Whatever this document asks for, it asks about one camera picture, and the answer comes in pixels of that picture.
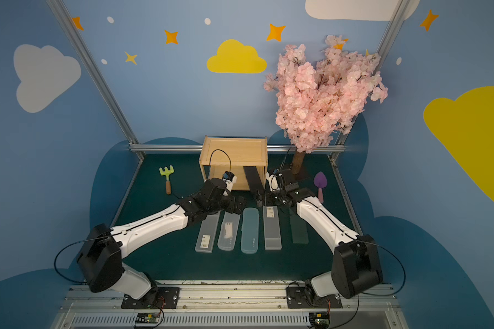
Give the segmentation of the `teal pencil case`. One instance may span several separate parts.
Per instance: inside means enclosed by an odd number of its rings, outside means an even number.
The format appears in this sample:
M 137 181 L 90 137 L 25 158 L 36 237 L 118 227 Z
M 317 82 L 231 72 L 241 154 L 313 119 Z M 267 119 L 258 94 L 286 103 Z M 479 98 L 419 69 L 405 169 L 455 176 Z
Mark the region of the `teal pencil case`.
M 256 208 L 245 208 L 242 218 L 241 251 L 244 254 L 255 254 L 259 247 L 259 211 Z

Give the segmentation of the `frosted pencil case with label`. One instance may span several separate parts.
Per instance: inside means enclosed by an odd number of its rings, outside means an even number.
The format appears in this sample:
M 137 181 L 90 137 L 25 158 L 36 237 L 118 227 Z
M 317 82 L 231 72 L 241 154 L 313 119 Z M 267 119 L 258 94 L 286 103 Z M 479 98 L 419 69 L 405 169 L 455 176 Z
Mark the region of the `frosted pencil case with label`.
M 201 222 L 200 232 L 196 241 L 195 251 L 199 253 L 210 254 L 214 248 L 215 238 L 217 237 L 218 223 L 220 219 L 220 211 Z

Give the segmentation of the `black pencil case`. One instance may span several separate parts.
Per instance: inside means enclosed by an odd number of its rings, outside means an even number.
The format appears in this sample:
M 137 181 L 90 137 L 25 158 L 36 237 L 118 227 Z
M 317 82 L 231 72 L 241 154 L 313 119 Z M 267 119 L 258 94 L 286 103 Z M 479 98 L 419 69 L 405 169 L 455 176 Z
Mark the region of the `black pencil case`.
M 248 188 L 254 197 L 258 207 L 263 206 L 265 188 L 256 167 L 244 166 L 244 173 L 248 183 Z

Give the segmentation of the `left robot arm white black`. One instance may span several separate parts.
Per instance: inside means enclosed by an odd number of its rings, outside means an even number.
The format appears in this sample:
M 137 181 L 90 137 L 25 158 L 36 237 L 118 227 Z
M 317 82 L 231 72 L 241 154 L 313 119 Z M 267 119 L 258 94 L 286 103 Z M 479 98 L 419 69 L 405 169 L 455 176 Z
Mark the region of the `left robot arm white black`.
M 222 178 L 211 178 L 203 187 L 153 215 L 112 228 L 95 226 L 82 246 L 77 263 L 84 284 L 90 292 L 117 291 L 137 301 L 143 307 L 156 306 L 160 300 L 156 282 L 124 264 L 123 260 L 144 245 L 171 232 L 182 230 L 220 211 L 240 214 L 245 199 L 234 196 L 237 178 L 230 172 Z

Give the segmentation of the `clear rounded pencil case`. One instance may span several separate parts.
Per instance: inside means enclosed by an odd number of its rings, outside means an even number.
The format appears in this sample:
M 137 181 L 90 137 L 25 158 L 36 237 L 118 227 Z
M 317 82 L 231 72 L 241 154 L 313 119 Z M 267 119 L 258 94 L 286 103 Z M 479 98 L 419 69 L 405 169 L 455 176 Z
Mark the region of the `clear rounded pencil case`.
M 218 248 L 220 250 L 232 251 L 235 249 L 240 218 L 239 214 L 225 212 L 218 237 Z

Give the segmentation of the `dark green pencil case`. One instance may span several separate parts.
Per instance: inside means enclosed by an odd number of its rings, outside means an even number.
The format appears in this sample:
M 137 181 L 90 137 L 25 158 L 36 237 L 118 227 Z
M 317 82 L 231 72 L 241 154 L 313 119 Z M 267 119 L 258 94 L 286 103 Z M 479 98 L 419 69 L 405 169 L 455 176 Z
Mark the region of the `dark green pencil case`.
M 298 215 L 290 215 L 290 227 L 293 244 L 308 244 L 309 237 L 307 233 L 306 222 Z

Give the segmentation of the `tall frosted grey pencil case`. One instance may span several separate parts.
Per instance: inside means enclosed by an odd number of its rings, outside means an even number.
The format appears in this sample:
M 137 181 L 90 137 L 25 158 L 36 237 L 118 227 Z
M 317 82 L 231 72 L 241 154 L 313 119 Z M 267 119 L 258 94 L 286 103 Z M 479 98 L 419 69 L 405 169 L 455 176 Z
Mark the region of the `tall frosted grey pencil case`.
M 281 230 L 279 212 L 276 206 L 264 206 L 263 233 L 265 250 L 281 250 Z

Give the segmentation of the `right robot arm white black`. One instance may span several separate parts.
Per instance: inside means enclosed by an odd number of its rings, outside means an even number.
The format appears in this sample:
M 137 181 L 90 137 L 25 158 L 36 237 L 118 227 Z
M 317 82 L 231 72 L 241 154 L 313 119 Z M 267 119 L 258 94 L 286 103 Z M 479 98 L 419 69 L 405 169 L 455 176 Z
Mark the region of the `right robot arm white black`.
M 307 222 L 332 251 L 332 269 L 307 281 L 316 297 L 359 294 L 377 296 L 368 290 L 384 282 L 379 250 L 369 234 L 361 235 L 332 215 L 308 188 L 300 187 L 289 169 L 266 173 L 270 199 L 287 206 Z

